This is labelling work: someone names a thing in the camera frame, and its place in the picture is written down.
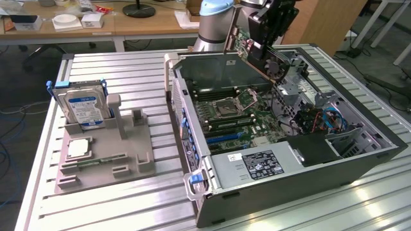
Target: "chair wheel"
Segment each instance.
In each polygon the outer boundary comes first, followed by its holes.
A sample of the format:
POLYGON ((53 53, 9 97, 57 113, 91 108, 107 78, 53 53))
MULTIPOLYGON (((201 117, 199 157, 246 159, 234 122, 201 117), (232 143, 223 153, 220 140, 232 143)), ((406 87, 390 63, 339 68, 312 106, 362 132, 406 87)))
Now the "chair wheel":
POLYGON ((89 42, 88 46, 89 46, 91 49, 95 49, 97 47, 97 45, 93 42, 89 42))
POLYGON ((25 51, 28 50, 28 48, 27 48, 27 46, 19 45, 19 50, 20 50, 21 52, 25 52, 25 51))
POLYGON ((32 72, 33 71, 33 66, 23 66, 23 70, 25 72, 32 72))

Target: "floor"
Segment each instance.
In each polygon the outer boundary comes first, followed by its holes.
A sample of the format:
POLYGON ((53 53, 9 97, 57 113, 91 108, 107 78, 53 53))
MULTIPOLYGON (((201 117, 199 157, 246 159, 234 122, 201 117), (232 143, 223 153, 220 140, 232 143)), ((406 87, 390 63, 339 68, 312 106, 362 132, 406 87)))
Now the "floor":
MULTIPOLYGON (((360 31, 368 19, 370 16, 360 17, 356 20, 352 29, 355 31, 360 31)), ((376 22, 368 36, 382 24, 383 21, 376 22)), ((398 86, 408 87, 411 80, 407 79, 403 81, 400 79, 403 76, 402 70, 392 65, 392 62, 403 49, 407 47, 410 40, 410 34, 402 32, 396 28, 392 28, 375 49, 371 49, 368 45, 364 46, 371 52, 371 57, 360 55, 358 58, 350 59, 350 61, 356 65, 358 69, 364 74, 372 75, 398 86)), ((179 49, 192 45, 193 42, 195 38, 160 39, 153 40, 151 43, 148 40, 133 41, 128 43, 127 51, 137 51, 141 48, 145 48, 147 45, 147 50, 179 49)), ((115 46, 111 42, 97 42, 96 44, 97 47, 93 49, 88 47, 87 43, 63 44, 61 47, 68 53, 115 51, 115 46)), ((27 105, 39 101, 48 101, 51 98, 45 91, 45 82, 47 80, 55 80, 56 78, 61 54, 59 54, 55 50, 47 51, 37 59, 32 61, 31 65, 33 66, 33 71, 27 73, 21 70, 20 62, 24 60, 29 52, 37 48, 37 46, 28 46, 28 48, 29 50, 27 52, 21 52, 17 49, 17 46, 11 46, 8 51, 4 54, 0 54, 0 108, 12 105, 27 105)), ((346 57, 342 53, 338 53, 336 55, 340 58, 346 57)), ((346 60, 339 60, 338 62, 350 71, 350 73, 363 81, 362 74, 355 70, 350 62, 346 60)), ((406 58, 402 63, 402 67, 411 67, 411 56, 406 58)), ((376 85, 370 85, 368 87, 384 101, 388 101, 388 94, 382 87, 376 85)), ((396 107, 406 108, 408 106, 408 100, 398 94, 392 95, 392 104, 396 107)), ((43 111, 47 107, 47 103, 32 106, 28 109, 28 112, 32 113, 43 111)), ((408 121, 411 121, 411 115, 400 111, 399 113, 408 121)), ((13 126, 16 119, 19 120, 20 116, 23 116, 23 114, 13 114, 8 116, 0 114, 0 134, 3 134, 4 131, 13 126)), ((29 177, 44 119, 45 113, 27 115, 24 119, 25 128, 21 134, 5 144, 8 152, 16 162, 21 190, 12 199, 12 203, 7 204, 4 207, 0 207, 0 231, 13 230, 16 224, 20 201, 23 199, 23 192, 29 177)), ((0 164, 0 176, 4 172, 4 168, 5 165, 0 164)), ((5 177, 0 180, 0 205, 16 192, 19 178, 16 177, 15 171, 11 170, 5 177)))

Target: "blue pci slot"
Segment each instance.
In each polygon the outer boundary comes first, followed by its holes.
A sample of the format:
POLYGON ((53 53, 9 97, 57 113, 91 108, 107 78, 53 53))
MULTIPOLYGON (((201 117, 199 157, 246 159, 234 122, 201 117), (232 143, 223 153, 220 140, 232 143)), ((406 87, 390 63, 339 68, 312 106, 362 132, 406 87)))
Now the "blue pci slot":
POLYGON ((238 134, 231 134, 231 135, 226 135, 222 137, 216 137, 216 138, 210 138, 207 139, 207 143, 218 143, 222 141, 230 141, 230 140, 236 140, 242 137, 243 133, 239 132, 238 134))

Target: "metal slotted table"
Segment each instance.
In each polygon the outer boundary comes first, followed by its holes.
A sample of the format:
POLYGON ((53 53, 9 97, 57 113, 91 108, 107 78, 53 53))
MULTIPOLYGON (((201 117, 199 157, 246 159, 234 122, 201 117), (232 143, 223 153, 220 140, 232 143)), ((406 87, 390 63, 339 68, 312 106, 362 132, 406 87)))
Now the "metal slotted table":
MULTIPOLYGON (((406 143, 410 123, 392 111, 330 56, 302 47, 406 143)), ((164 54, 184 50, 79 54, 63 60, 59 80, 107 79, 121 95, 121 113, 141 108, 149 117, 156 175, 68 195, 55 195, 63 112, 51 101, 16 230, 362 230, 411 228, 411 148, 351 185, 197 229, 185 197, 183 171, 164 98, 164 54)), ((328 83, 310 78, 327 91, 328 83)))

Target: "blue hard drive label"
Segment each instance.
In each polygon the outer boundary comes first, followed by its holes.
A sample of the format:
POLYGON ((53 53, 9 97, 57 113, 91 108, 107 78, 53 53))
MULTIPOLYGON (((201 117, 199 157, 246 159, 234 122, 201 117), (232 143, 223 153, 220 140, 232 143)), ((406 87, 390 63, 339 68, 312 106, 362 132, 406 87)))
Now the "blue hard drive label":
POLYGON ((243 155, 243 161, 254 180, 284 173, 283 167, 271 150, 243 155))
POLYGON ((96 97, 81 97, 68 100, 73 115, 79 124, 83 126, 95 126, 103 123, 103 115, 100 109, 96 108, 96 97))

